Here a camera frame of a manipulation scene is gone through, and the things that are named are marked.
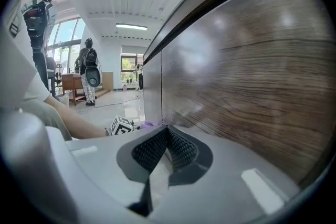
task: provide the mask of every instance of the black mesh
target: black mesh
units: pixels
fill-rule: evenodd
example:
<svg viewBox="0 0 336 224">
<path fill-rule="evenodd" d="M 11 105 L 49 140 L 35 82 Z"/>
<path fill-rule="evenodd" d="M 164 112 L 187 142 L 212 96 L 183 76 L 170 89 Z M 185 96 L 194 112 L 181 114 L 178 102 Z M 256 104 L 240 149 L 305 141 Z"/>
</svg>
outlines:
<svg viewBox="0 0 336 224">
<path fill-rule="evenodd" d="M 136 146 L 132 150 L 135 161 L 151 173 L 167 147 L 166 130 Z"/>
<path fill-rule="evenodd" d="M 187 139 L 169 130 L 167 147 L 172 157 L 174 172 L 191 164 L 196 159 L 197 147 Z"/>
</svg>

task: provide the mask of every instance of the ceiling light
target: ceiling light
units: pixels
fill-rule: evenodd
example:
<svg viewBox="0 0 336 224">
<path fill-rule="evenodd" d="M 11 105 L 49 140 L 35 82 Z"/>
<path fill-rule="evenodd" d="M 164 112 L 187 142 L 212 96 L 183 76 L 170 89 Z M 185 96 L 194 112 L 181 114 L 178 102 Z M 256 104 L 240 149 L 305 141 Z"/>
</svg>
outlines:
<svg viewBox="0 0 336 224">
<path fill-rule="evenodd" d="M 140 25 L 128 25 L 128 24 L 116 24 L 118 28 L 131 28 L 131 29 L 138 29 L 138 30 L 147 30 L 146 26 Z"/>
</svg>

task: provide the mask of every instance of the wooden desk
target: wooden desk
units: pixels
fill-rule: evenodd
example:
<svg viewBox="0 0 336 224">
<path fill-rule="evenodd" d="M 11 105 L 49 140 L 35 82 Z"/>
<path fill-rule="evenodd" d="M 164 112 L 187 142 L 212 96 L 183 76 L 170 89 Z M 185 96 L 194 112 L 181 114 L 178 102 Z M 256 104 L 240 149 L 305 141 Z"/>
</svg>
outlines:
<svg viewBox="0 0 336 224">
<path fill-rule="evenodd" d="M 76 73 L 62 74 L 62 88 L 63 88 L 63 94 L 65 94 L 65 90 L 72 91 L 72 98 L 70 98 L 70 101 L 72 101 L 75 105 L 77 100 L 84 97 L 84 95 L 78 96 L 76 91 L 77 89 L 83 89 L 80 74 Z"/>
</svg>

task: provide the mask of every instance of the floor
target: floor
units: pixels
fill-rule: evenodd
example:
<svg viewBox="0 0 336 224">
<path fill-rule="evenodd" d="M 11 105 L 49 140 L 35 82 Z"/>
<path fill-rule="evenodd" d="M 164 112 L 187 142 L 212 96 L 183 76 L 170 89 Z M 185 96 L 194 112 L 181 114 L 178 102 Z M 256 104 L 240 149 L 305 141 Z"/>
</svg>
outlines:
<svg viewBox="0 0 336 224">
<path fill-rule="evenodd" d="M 85 101 L 77 102 L 71 108 L 83 116 L 88 122 L 102 127 L 111 127 L 115 116 L 127 118 L 135 124 L 145 120 L 143 93 L 135 90 L 109 92 L 96 100 L 96 107 L 86 106 Z"/>
</svg>

